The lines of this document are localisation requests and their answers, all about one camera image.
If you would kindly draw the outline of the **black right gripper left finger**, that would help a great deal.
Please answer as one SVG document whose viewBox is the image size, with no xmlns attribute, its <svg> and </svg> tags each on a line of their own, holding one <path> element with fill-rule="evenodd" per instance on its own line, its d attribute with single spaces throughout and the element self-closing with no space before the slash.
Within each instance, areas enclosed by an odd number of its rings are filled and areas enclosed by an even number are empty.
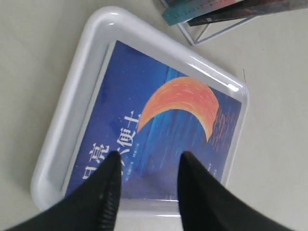
<svg viewBox="0 0 308 231">
<path fill-rule="evenodd" d="M 121 157 L 112 151 L 70 195 L 12 231 L 113 231 L 121 195 Z"/>
</svg>

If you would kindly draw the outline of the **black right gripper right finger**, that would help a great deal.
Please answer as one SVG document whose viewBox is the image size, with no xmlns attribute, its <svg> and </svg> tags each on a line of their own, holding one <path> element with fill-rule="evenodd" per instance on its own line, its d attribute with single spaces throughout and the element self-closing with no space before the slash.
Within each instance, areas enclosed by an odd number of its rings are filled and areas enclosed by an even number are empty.
<svg viewBox="0 0 308 231">
<path fill-rule="evenodd" d="M 177 195 L 185 231 L 289 230 L 238 199 L 188 151 L 180 157 Z"/>
</svg>

